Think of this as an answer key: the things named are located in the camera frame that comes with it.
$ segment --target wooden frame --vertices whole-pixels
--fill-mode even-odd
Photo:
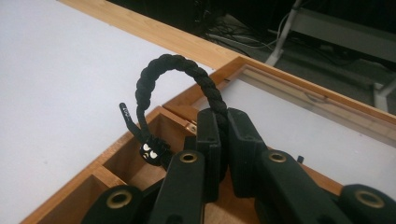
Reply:
[[[236,58],[216,71],[211,77],[218,88],[222,89],[237,78],[237,71],[247,65],[266,72],[272,78],[287,80],[289,84],[300,88],[304,87],[305,90],[312,91],[312,94],[323,94],[328,99],[340,102],[340,104],[346,103],[348,107],[358,108],[362,111],[361,113],[367,116],[385,118],[388,122],[395,122],[394,117],[386,116],[381,111],[367,105],[362,105],[297,77],[276,69],[268,69],[266,66],[244,58]],[[252,78],[262,80],[262,77],[252,76]],[[157,107],[147,115],[151,131],[169,143],[173,151],[180,151],[184,137],[195,134],[196,130],[192,127],[194,127],[198,110],[193,105],[201,101],[203,97],[199,87],[194,85],[167,102],[163,107]],[[137,156],[138,147],[137,140],[133,135],[126,133],[22,223],[80,222],[94,200],[106,189],[125,184],[145,189],[163,178],[165,171],[162,168],[150,166]],[[334,194],[340,193],[342,186],[339,183],[304,165],[302,166],[322,188]],[[219,200],[209,203],[205,207],[206,223],[218,223],[220,220],[227,223],[258,223],[253,200],[234,197],[229,174],[221,183]]]

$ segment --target wooden tray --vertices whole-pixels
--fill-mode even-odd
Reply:
[[[255,79],[259,84],[271,83],[271,80],[286,81],[287,86],[292,86],[292,91],[304,89],[304,92],[309,92],[315,97],[325,96],[325,100],[333,101],[335,107],[326,105],[327,107],[325,106],[323,110],[335,113],[338,117],[348,119],[350,122],[361,123],[361,119],[375,119],[376,122],[380,120],[387,125],[396,123],[396,118],[393,116],[370,106],[243,58],[235,59],[220,68],[211,77],[218,88],[223,89],[238,76],[236,75],[237,71],[246,65],[271,75],[269,77],[255,75],[249,77]],[[183,147],[184,137],[195,135],[197,105],[203,101],[203,97],[199,87],[195,85],[163,107],[157,107],[147,115],[151,132],[165,140],[174,152],[180,151]],[[306,94],[301,95],[302,100],[311,102],[306,97]],[[351,119],[347,114],[357,111],[363,115],[358,121]],[[384,128],[395,130],[393,126],[383,123],[380,123],[383,125],[382,129],[375,128],[370,132],[381,133]],[[389,138],[393,137],[392,132],[388,133]],[[134,185],[145,189],[163,178],[165,171],[160,167],[146,164],[138,155],[138,148],[137,140],[131,133],[126,133],[22,223],[79,223],[92,203],[105,190],[117,185]],[[304,165],[302,166],[322,188],[334,194],[340,193],[342,186],[339,183]],[[221,183],[219,192],[219,199],[215,203],[205,206],[205,223],[259,223],[254,211],[253,200],[238,199],[233,196],[229,174]]]

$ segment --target wooden edge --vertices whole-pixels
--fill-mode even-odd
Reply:
[[[240,55],[106,0],[60,0],[60,2],[129,34],[139,36],[215,69]]]
[[[169,113],[162,107],[156,107],[147,115],[147,121],[150,122],[156,118],[160,113]],[[68,195],[81,186],[91,176],[94,176],[108,187],[115,185],[125,184],[122,180],[117,178],[111,172],[103,171],[106,169],[103,167],[104,163],[109,160],[120,148],[126,143],[131,141],[134,136],[131,133],[125,133],[119,138],[114,144],[107,148],[102,154],[100,154],[95,160],[93,160],[86,168],[80,171],[75,177],[61,187],[56,193],[54,193],[49,199],[42,203],[31,215],[26,217],[21,223],[37,223],[42,220],[47,214],[49,214],[55,207],[57,207]]]
[[[305,165],[301,165],[303,169],[306,171],[306,173],[311,176],[311,178],[317,183],[318,186],[320,186],[323,189],[326,189],[332,194],[335,194],[339,196],[341,194],[341,189],[343,188],[343,185],[330,179],[326,175],[323,175]]]
[[[242,69],[244,65],[249,65],[256,69],[262,70],[263,72],[270,74],[271,76],[287,81],[290,84],[299,86],[303,89],[306,89],[307,91],[311,91],[315,94],[323,96],[324,98],[333,100],[337,104],[349,107],[350,109],[356,110],[359,113],[372,116],[374,118],[381,119],[384,120],[385,122],[396,125],[396,116],[394,115],[386,113],[375,107],[366,105],[359,101],[353,100],[335,91],[330,91],[319,85],[306,81],[302,78],[295,77],[289,73],[283,72],[274,67],[269,67],[262,63],[256,63],[250,59],[246,59],[243,57],[237,57],[234,60],[230,61],[229,63],[221,67],[219,70],[215,71],[211,75],[211,78],[214,80],[217,87],[224,88],[227,85],[225,84],[226,82],[229,82],[230,80],[233,80],[237,77],[235,73],[238,71],[238,69]],[[172,106],[173,109],[176,109],[176,106],[193,105],[196,101],[202,99],[203,97],[204,94],[199,89],[198,85],[194,85],[191,88],[179,94],[178,96],[176,96],[175,98],[173,98],[172,100],[168,101],[164,105],[164,107],[171,108]],[[188,117],[186,115],[183,115],[182,112],[179,112],[179,114],[183,118]]]
[[[274,67],[262,66],[262,64],[260,64],[260,63],[255,63],[255,62],[245,59],[245,58],[237,58],[237,59],[235,59],[235,61],[238,61],[238,63],[240,63],[241,61],[245,62],[245,64],[253,66],[253,67],[260,69],[266,73],[269,73],[274,77],[278,77],[282,80],[288,81],[291,84],[300,86],[300,87],[307,89],[309,91],[312,91],[316,94],[322,95],[325,98],[334,100],[338,104],[346,105],[352,109],[360,111],[363,114],[370,115],[375,118],[382,119],[386,122],[396,125],[396,116],[391,115],[390,113],[386,113],[378,108],[366,105],[362,102],[359,102],[357,100],[346,97],[345,95],[342,95],[335,91],[328,90],[328,89],[323,88],[317,84],[314,84],[314,83],[306,81],[302,78],[293,76],[289,73],[283,72],[283,71],[276,69]]]

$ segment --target braided cord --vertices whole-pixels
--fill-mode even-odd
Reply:
[[[145,119],[145,110],[149,108],[151,93],[155,88],[155,81],[166,71],[176,69],[185,72],[194,78],[206,96],[211,109],[218,121],[220,138],[227,133],[227,105],[222,100],[219,90],[215,83],[208,76],[207,72],[199,67],[194,61],[185,59],[180,55],[164,54],[160,58],[151,61],[148,67],[143,69],[140,79],[136,83],[135,97],[137,101],[136,115],[141,127],[142,136],[148,139],[150,136],[149,126]]]
[[[198,67],[195,62],[187,60],[180,55],[164,54],[160,58],[151,61],[148,67],[143,69],[136,83],[135,92],[137,101],[136,115],[140,124],[140,129],[132,121],[126,105],[124,103],[120,104],[120,110],[128,129],[142,144],[139,153],[149,164],[161,165],[165,170],[172,159],[172,152],[169,150],[169,146],[162,139],[150,133],[149,126],[146,122],[145,111],[149,108],[151,93],[155,89],[155,81],[160,75],[173,69],[185,72],[187,75],[194,78],[206,96],[210,108],[215,113],[219,127],[221,146],[223,148],[221,151],[220,169],[222,172],[220,175],[224,177],[228,158],[227,150],[225,149],[228,148],[227,105],[222,100],[219,90],[216,88],[215,83],[210,79],[207,72]]]

